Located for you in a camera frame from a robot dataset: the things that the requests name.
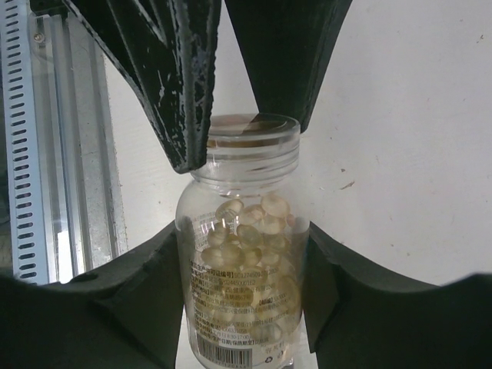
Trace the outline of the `clear bottle cap orange label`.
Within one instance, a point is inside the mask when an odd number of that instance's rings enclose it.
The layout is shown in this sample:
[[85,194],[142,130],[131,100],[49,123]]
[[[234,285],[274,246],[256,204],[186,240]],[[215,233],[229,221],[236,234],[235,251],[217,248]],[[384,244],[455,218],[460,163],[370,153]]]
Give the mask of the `clear bottle cap orange label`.
[[284,177],[298,166],[300,138],[300,123],[284,115],[215,115],[206,162],[191,176],[229,184]]

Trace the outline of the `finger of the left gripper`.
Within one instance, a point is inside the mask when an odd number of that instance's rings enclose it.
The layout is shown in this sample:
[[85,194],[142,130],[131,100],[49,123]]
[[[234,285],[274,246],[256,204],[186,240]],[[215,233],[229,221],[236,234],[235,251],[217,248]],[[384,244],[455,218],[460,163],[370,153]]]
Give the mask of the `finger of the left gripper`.
[[220,1],[71,0],[131,86],[174,171],[204,165]]
[[351,0],[227,1],[259,112],[306,131]]

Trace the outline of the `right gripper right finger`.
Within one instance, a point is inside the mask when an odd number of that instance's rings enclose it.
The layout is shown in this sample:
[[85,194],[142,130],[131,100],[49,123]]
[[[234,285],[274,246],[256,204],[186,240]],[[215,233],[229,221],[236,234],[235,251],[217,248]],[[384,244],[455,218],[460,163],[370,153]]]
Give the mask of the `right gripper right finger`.
[[310,227],[302,291],[320,368],[489,368],[491,277],[437,286],[386,269]]

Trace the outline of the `clear bottle yellow pills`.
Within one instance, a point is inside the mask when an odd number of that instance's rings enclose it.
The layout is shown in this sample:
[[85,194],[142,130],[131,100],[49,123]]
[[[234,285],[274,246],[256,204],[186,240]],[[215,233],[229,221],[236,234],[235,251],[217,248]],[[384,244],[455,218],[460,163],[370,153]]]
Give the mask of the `clear bottle yellow pills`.
[[191,350],[206,368],[287,368],[301,335],[309,223],[290,178],[194,176],[175,215]]

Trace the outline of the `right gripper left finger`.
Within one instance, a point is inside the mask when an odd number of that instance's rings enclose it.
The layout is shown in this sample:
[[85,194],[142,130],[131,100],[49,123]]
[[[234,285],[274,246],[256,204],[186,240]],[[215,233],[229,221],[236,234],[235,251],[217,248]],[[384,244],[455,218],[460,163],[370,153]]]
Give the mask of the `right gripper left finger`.
[[173,368],[183,312],[176,230],[66,284],[1,277],[3,368]]

